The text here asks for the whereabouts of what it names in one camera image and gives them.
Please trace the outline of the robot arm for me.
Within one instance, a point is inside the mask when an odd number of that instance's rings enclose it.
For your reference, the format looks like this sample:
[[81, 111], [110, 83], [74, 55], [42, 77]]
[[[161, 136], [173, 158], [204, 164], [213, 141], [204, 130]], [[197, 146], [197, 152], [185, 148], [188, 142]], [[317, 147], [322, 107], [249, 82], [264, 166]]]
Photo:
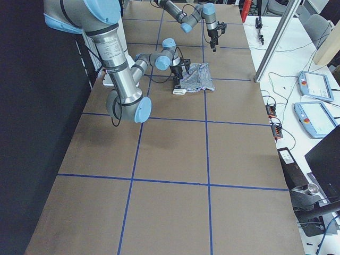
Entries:
[[195, 6], [185, 4], [182, 8], [179, 8], [172, 1], [149, 1], [149, 3], [173, 17], [180, 24], [184, 33], [191, 32], [197, 24], [200, 24], [202, 39], [210, 46], [213, 52], [216, 52], [219, 38], [225, 33], [227, 24], [217, 21], [216, 9], [213, 3], [197, 4]]
[[121, 18], [119, 1], [44, 1], [44, 16], [50, 28], [85, 33], [93, 40], [115, 87], [106, 100], [106, 109], [112, 118], [135, 123], [149, 118], [151, 100], [137, 87], [149, 67], [161, 71], [171, 68], [176, 74], [182, 72], [183, 61], [172, 38], [163, 41], [160, 53], [139, 54], [129, 66], [117, 33]]

